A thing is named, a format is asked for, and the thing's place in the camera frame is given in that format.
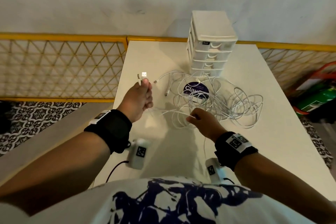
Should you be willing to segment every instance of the yellow frame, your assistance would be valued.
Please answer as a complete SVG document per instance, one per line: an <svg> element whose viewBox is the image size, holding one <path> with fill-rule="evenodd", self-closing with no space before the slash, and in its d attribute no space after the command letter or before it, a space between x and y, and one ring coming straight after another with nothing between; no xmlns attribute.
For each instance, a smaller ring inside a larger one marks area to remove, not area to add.
<svg viewBox="0 0 336 224"><path fill-rule="evenodd" d="M178 37L155 37L155 36L112 36L112 35L69 35L69 34L34 34L34 33L0 33L0 39L32 40L32 41L87 41L87 42L121 42L127 51L129 41L163 41L186 43L187 38ZM257 41L237 41L237 44L255 44L258 48L305 50L336 52L336 45L319 44L290 44ZM0 97L7 101L32 101L32 102L114 102L114 99L95 98L28 98L28 97Z"/></svg>

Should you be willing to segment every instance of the person's left hand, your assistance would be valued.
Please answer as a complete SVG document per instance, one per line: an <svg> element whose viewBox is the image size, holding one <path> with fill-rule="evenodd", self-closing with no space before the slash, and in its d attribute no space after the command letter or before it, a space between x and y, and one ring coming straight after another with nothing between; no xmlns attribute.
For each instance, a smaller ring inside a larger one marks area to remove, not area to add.
<svg viewBox="0 0 336 224"><path fill-rule="evenodd" d="M153 107L152 85L147 78L143 79L141 86L137 82L124 96L117 108L133 123L139 120L147 108Z"/></svg>

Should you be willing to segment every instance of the white storage drawer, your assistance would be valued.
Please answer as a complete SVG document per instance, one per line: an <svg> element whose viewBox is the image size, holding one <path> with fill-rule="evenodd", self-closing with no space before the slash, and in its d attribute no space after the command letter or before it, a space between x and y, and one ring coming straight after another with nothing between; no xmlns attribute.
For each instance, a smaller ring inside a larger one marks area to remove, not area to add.
<svg viewBox="0 0 336 224"><path fill-rule="evenodd" d="M190 74L195 77L201 77L201 76L206 76L208 77L216 77L220 76L222 73L223 69L196 69L196 68L191 68L190 69Z"/></svg>
<svg viewBox="0 0 336 224"><path fill-rule="evenodd" d="M197 52L193 49L193 43L188 39L187 49L190 50L191 57L195 60L215 60L215 61L227 61L229 59L230 52L214 52L214 51L203 51Z"/></svg>
<svg viewBox="0 0 336 224"><path fill-rule="evenodd" d="M226 61L204 61L204 60L191 60L191 68L197 69L223 69Z"/></svg>
<svg viewBox="0 0 336 224"><path fill-rule="evenodd" d="M237 40L228 39L228 41L201 41L196 39L194 25L191 23L191 36L195 51L232 51Z"/></svg>

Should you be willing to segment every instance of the blue graphic print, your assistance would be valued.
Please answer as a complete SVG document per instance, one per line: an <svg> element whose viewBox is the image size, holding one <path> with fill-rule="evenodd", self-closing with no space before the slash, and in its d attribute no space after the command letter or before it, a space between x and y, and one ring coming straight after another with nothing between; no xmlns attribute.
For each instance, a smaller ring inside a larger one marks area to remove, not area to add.
<svg viewBox="0 0 336 224"><path fill-rule="evenodd" d="M228 192L228 195L227 197L222 197L217 189L206 188L204 186L224 188ZM170 207L162 209L155 204L157 195L161 192L166 192L170 195L171 200L176 202L175 210L171 210ZM261 198L262 194L250 191L239 185L192 184L153 178L148 181L147 190L136 198L129 197L124 191L119 191L113 195L115 209L111 209L112 214L114 214L112 221L116 224L214 224L214 220L204 218L197 212L196 197L200 197L212 210L214 215L217 216L217 208L222 204L235 207L244 203L248 198ZM161 212L160 215L164 217L160 219L158 212Z"/></svg>

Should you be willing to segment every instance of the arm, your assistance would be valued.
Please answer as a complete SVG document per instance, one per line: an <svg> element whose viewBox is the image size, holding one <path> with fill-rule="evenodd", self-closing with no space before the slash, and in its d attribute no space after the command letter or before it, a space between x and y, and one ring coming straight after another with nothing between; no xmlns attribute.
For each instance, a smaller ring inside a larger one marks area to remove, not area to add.
<svg viewBox="0 0 336 224"><path fill-rule="evenodd" d="M214 143L227 132L209 112L196 108L191 115L195 118L189 116L187 121ZM336 221L336 207L329 200L259 153L239 159L233 171L242 185L287 205L316 223Z"/></svg>
<svg viewBox="0 0 336 224"><path fill-rule="evenodd" d="M117 108L132 123L153 106L147 79L136 83ZM92 132L82 132L47 152L0 187L0 201L30 215L85 191L103 168L111 151Z"/></svg>

